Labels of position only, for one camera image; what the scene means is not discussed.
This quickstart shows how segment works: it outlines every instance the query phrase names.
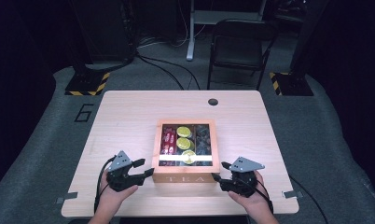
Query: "box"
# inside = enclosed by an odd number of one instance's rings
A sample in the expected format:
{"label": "box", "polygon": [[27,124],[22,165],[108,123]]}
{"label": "box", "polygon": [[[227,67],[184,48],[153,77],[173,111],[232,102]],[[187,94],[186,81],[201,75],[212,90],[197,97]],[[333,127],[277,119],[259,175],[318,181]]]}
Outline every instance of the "box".
{"label": "box", "polygon": [[159,120],[153,151],[155,183],[212,183],[219,174],[215,121]]}

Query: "chair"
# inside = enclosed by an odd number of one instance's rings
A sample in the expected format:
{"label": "chair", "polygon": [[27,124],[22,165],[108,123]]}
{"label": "chair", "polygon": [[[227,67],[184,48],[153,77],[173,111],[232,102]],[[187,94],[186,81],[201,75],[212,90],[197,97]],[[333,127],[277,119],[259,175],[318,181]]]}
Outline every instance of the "chair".
{"label": "chair", "polygon": [[254,87],[252,83],[239,82],[241,74],[227,74],[225,80],[213,80],[214,66],[250,70],[252,74],[260,71],[257,91],[266,68],[271,47],[278,35],[277,28],[266,21],[245,21],[226,19],[218,22],[213,30],[211,56],[208,69],[207,90],[211,82]]}

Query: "wooden table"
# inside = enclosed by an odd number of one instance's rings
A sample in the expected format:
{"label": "wooden table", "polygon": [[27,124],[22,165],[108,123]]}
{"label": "wooden table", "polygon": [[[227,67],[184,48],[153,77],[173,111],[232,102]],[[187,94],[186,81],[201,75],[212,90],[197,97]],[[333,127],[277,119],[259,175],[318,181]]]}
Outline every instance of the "wooden table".
{"label": "wooden table", "polygon": [[[209,105],[215,98],[218,105]],[[124,150],[132,160],[146,164],[130,175],[151,168],[159,119],[214,119],[220,161],[233,163],[239,156],[266,166],[260,170],[274,204],[274,213],[299,210],[295,198],[282,192],[292,185],[271,123],[258,91],[108,91],[92,125],[66,200],[65,217],[91,217],[98,174],[104,163]],[[221,167],[223,178],[231,172]],[[154,183],[152,178],[128,198],[120,217],[245,215],[218,183]]]}

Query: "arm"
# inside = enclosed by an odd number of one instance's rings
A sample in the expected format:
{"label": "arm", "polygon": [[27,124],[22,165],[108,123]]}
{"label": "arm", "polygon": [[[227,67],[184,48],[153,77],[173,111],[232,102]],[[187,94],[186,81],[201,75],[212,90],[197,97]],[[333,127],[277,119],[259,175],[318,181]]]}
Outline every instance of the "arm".
{"label": "arm", "polygon": [[89,222],[90,224],[108,224],[119,210],[123,201],[138,190],[138,186],[134,185],[121,192],[116,192],[108,187],[106,174],[107,171],[104,172],[101,178],[101,190],[103,193],[101,194],[97,211]]}
{"label": "arm", "polygon": [[[255,175],[257,181],[264,184],[263,177],[258,171],[255,171]],[[264,190],[260,184],[257,185],[257,189],[266,195],[266,190]],[[229,191],[229,196],[232,200],[241,205],[257,224],[278,224],[278,221],[270,211],[266,200],[258,193],[254,193],[249,198],[245,198],[233,191]]]}

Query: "table hole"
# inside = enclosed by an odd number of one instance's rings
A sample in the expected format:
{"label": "table hole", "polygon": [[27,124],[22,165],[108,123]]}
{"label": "table hole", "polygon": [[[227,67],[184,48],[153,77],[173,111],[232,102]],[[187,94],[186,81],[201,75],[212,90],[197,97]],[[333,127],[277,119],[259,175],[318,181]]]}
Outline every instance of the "table hole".
{"label": "table hole", "polygon": [[208,100],[208,104],[209,105],[217,105],[218,104],[218,101],[214,98],[211,98]]}

